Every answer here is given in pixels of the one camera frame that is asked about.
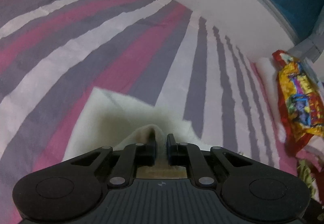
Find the bed sheet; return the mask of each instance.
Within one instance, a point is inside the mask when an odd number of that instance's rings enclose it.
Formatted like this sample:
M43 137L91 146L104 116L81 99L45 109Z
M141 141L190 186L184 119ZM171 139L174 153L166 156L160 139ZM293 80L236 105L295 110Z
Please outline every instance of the bed sheet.
M175 0L0 0L0 215L61 162L93 87L170 109L211 145L289 172L254 64Z

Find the crosshair logo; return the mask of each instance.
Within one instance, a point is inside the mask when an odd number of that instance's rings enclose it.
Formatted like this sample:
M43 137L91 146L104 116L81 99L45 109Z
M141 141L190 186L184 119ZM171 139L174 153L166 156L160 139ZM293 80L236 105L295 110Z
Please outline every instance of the crosshair logo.
M165 182L163 182L163 181L161 181L160 183L158 183L158 185L159 185L160 187L162 187L162 186L165 186L165 185L166 185L166 183L165 183Z

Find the ribbed gray panel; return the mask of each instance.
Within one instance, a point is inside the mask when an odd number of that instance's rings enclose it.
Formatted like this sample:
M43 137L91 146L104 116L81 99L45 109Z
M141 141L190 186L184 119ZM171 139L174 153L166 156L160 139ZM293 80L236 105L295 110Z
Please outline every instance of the ribbed gray panel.
M215 192L191 185L189 179L135 179L125 189L111 190L94 211L69 224L248 224L229 212ZM21 224L33 224L23 221ZM301 224L293 221L290 224Z

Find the metal screw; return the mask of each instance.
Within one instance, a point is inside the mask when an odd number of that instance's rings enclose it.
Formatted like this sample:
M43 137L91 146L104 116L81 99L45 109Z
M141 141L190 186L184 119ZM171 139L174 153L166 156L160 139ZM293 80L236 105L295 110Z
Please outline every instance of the metal screw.
M125 183L126 180L123 177L115 176L115 177L111 178L109 180L109 182L112 183L113 185L121 185L121 184Z
M214 180L211 177L204 176L198 179L198 182L201 183L202 185L211 185L214 183Z

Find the striped bed sheet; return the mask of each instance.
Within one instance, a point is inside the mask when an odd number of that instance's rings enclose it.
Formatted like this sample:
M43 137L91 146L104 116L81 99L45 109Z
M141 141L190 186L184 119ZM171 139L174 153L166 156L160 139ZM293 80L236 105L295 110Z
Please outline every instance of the striped bed sheet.
M294 173L262 83L221 28L175 0L0 0L0 216L61 162L94 86L164 106L199 138Z

